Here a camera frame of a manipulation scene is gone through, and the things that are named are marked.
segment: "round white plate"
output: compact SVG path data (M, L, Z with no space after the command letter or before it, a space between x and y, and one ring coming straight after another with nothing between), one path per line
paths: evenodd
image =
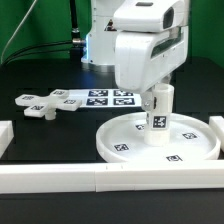
M217 159L220 141L204 122L171 114L170 142L153 147L144 142L146 113L132 113L104 123L96 134L97 150L107 162L178 162Z

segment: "black tabletop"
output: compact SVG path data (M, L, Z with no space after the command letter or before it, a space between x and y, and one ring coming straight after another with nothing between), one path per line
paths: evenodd
M175 73L174 112L205 122L224 114L224 69L205 58L188 60ZM95 134L126 109L57 111L46 121L24 117L21 94L54 89L116 88L114 74L84 71L70 60L21 60L0 71L0 120L12 120L15 138L2 164L104 162ZM0 196L1 223L223 223L224 189L142 192L18 194Z

